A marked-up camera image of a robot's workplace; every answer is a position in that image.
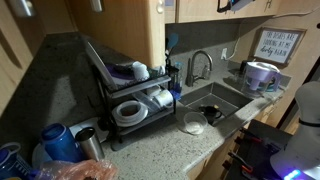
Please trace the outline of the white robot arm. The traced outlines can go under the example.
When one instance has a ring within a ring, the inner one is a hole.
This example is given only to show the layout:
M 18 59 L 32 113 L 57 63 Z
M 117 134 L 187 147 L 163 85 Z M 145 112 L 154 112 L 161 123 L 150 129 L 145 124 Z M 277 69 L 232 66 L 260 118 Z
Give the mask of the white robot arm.
M 303 84 L 295 100 L 300 111 L 299 127 L 270 157 L 270 164 L 282 180 L 320 180 L 320 82 Z

